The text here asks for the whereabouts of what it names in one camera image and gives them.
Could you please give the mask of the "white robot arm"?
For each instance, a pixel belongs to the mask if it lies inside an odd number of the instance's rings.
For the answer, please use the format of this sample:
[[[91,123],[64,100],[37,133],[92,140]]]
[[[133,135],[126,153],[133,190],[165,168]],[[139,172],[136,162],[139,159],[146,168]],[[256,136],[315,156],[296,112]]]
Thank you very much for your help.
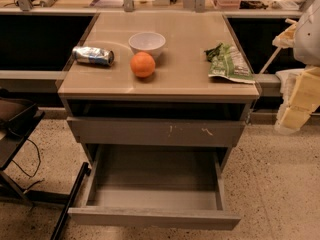
[[[303,70],[276,73],[281,82],[283,103],[276,116],[275,130],[292,134],[299,131],[320,106],[320,0],[314,0],[299,21],[278,35],[272,44],[292,47],[294,58],[306,65]]]

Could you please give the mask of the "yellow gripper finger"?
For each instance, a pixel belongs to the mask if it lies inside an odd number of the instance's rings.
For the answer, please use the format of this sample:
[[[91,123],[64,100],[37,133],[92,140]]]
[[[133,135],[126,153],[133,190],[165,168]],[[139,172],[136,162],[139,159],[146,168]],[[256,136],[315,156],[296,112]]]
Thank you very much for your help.
[[[320,68],[307,66],[302,71],[290,72],[284,82],[275,130],[285,135],[299,131],[319,106]]]

